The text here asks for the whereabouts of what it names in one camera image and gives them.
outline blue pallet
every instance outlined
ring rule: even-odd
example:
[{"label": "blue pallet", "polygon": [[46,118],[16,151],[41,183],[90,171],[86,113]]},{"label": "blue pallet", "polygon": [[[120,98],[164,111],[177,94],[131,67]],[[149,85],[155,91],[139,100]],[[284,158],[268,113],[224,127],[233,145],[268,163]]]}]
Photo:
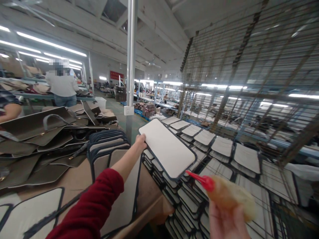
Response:
[{"label": "blue pallet", "polygon": [[[120,102],[121,105],[124,105],[126,106],[126,102]],[[143,115],[143,112],[141,110],[138,110],[138,109],[134,109],[134,113],[141,116],[142,118],[146,119],[147,121],[149,121],[150,119],[149,118],[146,118],[144,115]]]}]

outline red sleeve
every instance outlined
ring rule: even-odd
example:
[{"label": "red sleeve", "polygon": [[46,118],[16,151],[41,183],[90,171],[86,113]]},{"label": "red sleeve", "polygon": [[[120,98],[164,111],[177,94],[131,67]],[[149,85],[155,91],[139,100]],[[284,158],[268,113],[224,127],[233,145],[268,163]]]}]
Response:
[{"label": "red sleeve", "polygon": [[123,191],[122,176],[113,169],[105,169],[47,239],[100,239],[100,229]]}]

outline hand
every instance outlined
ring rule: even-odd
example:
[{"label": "hand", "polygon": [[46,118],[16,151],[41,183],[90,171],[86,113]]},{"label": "hand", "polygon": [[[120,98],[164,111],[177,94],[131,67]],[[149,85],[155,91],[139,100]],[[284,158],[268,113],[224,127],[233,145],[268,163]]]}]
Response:
[{"label": "hand", "polygon": [[211,239],[250,239],[242,206],[238,206],[230,214],[210,201],[209,223]]},{"label": "hand", "polygon": [[143,151],[147,147],[147,145],[145,143],[145,139],[146,139],[145,134],[136,136],[134,144],[136,144],[141,151]]}]

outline glue bottle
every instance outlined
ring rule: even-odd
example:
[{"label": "glue bottle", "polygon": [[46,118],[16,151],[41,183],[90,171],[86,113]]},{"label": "glue bottle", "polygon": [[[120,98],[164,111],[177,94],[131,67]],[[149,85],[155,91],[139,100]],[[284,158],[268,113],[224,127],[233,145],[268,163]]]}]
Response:
[{"label": "glue bottle", "polygon": [[190,171],[186,171],[186,173],[201,183],[207,191],[208,197],[219,208],[232,212],[233,209],[242,204],[245,221],[249,222],[255,218],[256,206],[254,198],[244,188],[216,175],[201,177]]}]

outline electrical outlet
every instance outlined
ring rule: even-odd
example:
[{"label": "electrical outlet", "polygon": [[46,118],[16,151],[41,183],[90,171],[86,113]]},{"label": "electrical outlet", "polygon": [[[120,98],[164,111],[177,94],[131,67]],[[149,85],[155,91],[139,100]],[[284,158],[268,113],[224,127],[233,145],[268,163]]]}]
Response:
[{"label": "electrical outlet", "polygon": [[124,106],[124,115],[134,115],[134,106]]}]

